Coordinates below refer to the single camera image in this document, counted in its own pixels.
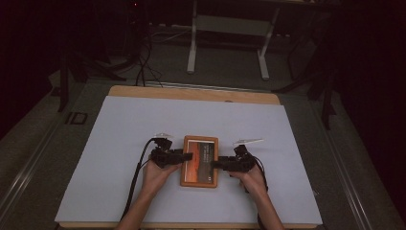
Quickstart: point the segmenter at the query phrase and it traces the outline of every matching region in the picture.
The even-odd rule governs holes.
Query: table
[[[192,10],[192,43],[189,52],[187,72],[194,73],[196,60],[196,34],[197,31],[221,32],[240,35],[263,36],[263,44],[257,51],[259,60],[259,69],[263,80],[269,80],[268,68],[266,66],[265,53],[268,49],[269,41],[275,28],[281,7],[300,7],[309,8],[317,11],[334,11],[337,4],[325,3],[326,1],[304,1],[304,0],[258,0],[257,2],[273,4],[275,9],[272,11],[270,21],[248,20],[241,18],[231,18],[222,16],[211,16],[197,13],[197,0],[193,1]]]
[[[264,142],[247,148],[265,166],[268,193],[284,226],[322,224],[287,116],[279,104],[273,94],[112,87],[56,222],[67,228],[114,227],[144,144],[154,133],[165,132],[174,136],[174,149],[183,147],[185,134],[216,136],[219,155],[234,154],[232,143],[237,138],[263,138]],[[226,172],[218,172],[215,189],[180,187],[179,182],[180,172],[169,177],[142,228],[258,228],[254,203]],[[141,183],[140,175],[135,194]]]

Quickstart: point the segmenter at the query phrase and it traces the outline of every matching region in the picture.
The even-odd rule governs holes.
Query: white table leg
[[[262,49],[258,50],[260,75],[262,76],[262,79],[265,81],[269,80],[268,68],[266,67],[265,53],[266,53],[266,50],[268,49],[268,44],[269,44],[269,41],[271,40],[272,33],[275,28],[275,23],[277,21],[279,11],[280,11],[279,8],[275,9],[274,15],[272,17],[272,21],[269,23],[268,31],[266,33],[265,41],[263,43]]]
[[[197,8],[197,1],[193,1],[193,19],[192,19],[192,44],[191,50],[189,51],[189,60],[188,60],[188,74],[194,73],[194,64],[196,63],[196,8]]]

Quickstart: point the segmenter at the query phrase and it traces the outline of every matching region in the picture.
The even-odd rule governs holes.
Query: wire
[[[143,83],[144,83],[144,86],[146,86],[146,81],[145,81],[145,79],[144,79],[144,67],[146,66],[146,64],[147,64],[147,62],[148,62],[148,60],[149,60],[149,57],[150,57],[150,55],[151,55],[151,51],[150,51],[149,47],[146,46],[146,44],[143,44],[143,45],[144,45],[145,47],[147,47],[148,55],[147,55],[147,58],[145,59],[145,62],[144,62],[144,63],[141,61],[141,59],[142,59],[141,56],[140,56],[140,58],[139,58],[140,63],[141,63],[141,69],[140,69],[140,71],[139,71],[138,74],[137,74],[137,78],[136,78],[136,80],[135,80],[135,86],[138,86],[138,80],[140,79],[140,76],[143,77]]]
[[[152,34],[151,36],[155,36],[155,35],[177,35],[177,34],[179,34],[179,32],[157,32],[157,33]]]
[[[187,30],[187,31],[185,31],[185,32],[182,32],[182,33],[179,33],[179,34],[176,34],[176,35],[170,36],[170,37],[165,38],[165,39],[163,39],[163,40],[157,40],[157,41],[152,41],[152,42],[153,42],[153,43],[161,43],[161,42],[165,42],[165,41],[168,41],[168,40],[174,39],[174,38],[176,38],[177,36],[180,36],[180,35],[183,35],[183,34],[185,34],[185,33],[191,32],[191,31],[192,31],[192,30]]]
[[[146,162],[143,163],[143,165],[141,166],[141,168],[142,168],[148,161],[149,161],[149,159],[148,159]]]
[[[164,87],[164,85],[160,81],[160,79],[162,78],[162,73],[157,70],[152,69],[147,62],[146,62],[146,67],[149,70],[149,72],[151,73],[152,77],[154,77],[154,80],[158,81],[158,83],[161,85],[161,87]]]
[[[129,193],[128,193],[128,199],[127,199],[127,202],[126,202],[126,205],[125,205],[125,208],[124,208],[123,215],[122,215],[121,219],[123,219],[123,217],[128,212],[128,209],[129,209],[129,207],[131,205],[132,196],[134,194],[134,188],[135,188],[135,184],[137,183],[138,174],[140,173],[140,169],[145,164],[145,163],[142,164],[144,155],[146,154],[146,150],[147,150],[147,147],[148,147],[149,143],[151,143],[151,141],[153,141],[153,140],[154,140],[153,138],[149,139],[149,141],[146,143],[146,146],[144,147],[143,153],[141,154],[140,161],[138,162],[137,168],[135,169],[134,176],[132,177],[131,186],[130,186]]]
[[[267,183],[267,181],[266,181],[265,168],[263,167],[263,164],[262,164],[262,162],[259,160],[259,158],[257,158],[256,156],[253,156],[253,157],[256,159],[255,163],[256,163],[256,165],[259,167],[260,172],[262,173],[263,182],[265,183],[266,191],[268,191],[268,183]]]

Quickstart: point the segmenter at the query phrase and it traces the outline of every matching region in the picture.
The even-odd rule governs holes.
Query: wooden table edge
[[[213,89],[139,87],[127,85],[112,86],[108,96],[248,104],[281,104],[278,96],[271,93],[237,92]]]

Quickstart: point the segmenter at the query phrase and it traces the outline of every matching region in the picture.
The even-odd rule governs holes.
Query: black cable
[[[160,79],[162,78],[162,73],[159,72],[159,71],[157,71],[157,70],[152,69],[152,68],[149,66],[148,63],[146,64],[146,67],[147,67],[147,69],[149,70],[149,73],[151,73],[152,77],[154,77],[154,80],[147,80],[147,81],[158,81],[158,83],[161,85],[161,87],[164,87],[164,85],[163,85],[163,84],[161,83],[161,81],[160,81]],[[159,77],[157,77],[157,76],[153,73],[153,71],[156,72],[157,74],[159,74]]]
[[[138,74],[137,74],[137,78],[136,78],[136,80],[135,80],[135,86],[138,86],[138,80],[140,79],[140,76],[141,76],[141,75],[144,75],[144,68],[145,68],[145,66],[147,65],[147,62],[148,62],[149,57],[150,57],[150,55],[151,55],[151,51],[150,51],[149,47],[148,47],[148,46],[146,46],[146,47],[147,47],[147,50],[148,50],[148,55],[147,55],[147,58],[145,59],[145,62],[144,62],[144,63],[141,61],[141,57],[139,58],[140,63],[141,63],[141,69],[140,69],[140,71],[139,71]]]
[[[141,72],[141,79],[143,80],[143,87],[146,87],[146,76],[145,76],[145,72],[144,69]]]
[[[143,165],[141,166],[141,168],[142,168],[148,161],[149,161],[149,159],[148,159],[146,162],[143,163]]]
[[[142,164],[143,158],[144,158],[144,155],[146,154],[147,147],[148,147],[149,143],[151,143],[151,141],[153,141],[153,138],[149,139],[149,141],[146,143],[143,153],[141,154],[140,161],[138,162],[137,168],[135,169],[135,173],[134,173],[134,176],[131,181],[131,187],[130,187],[129,193],[128,193],[128,199],[127,199],[121,219],[123,219],[125,214],[128,212],[129,207],[131,206],[132,196],[134,194],[134,188],[135,188],[135,184],[137,183],[138,174],[140,173],[140,169],[144,166],[144,164]]]
[[[258,166],[258,168],[260,169],[260,172],[261,172],[262,178],[263,178],[263,182],[265,183],[266,192],[268,192],[268,183],[266,182],[265,168],[263,167],[263,164],[262,164],[262,162],[259,160],[259,158],[257,158],[256,156],[254,156],[254,155],[252,155],[252,154],[251,154],[251,156],[253,156],[253,157],[256,159],[255,164],[256,164],[256,165]],[[259,214],[257,214],[257,221],[258,221],[259,228],[260,228],[261,230],[266,230],[266,227],[263,225],[262,220],[260,219]]]

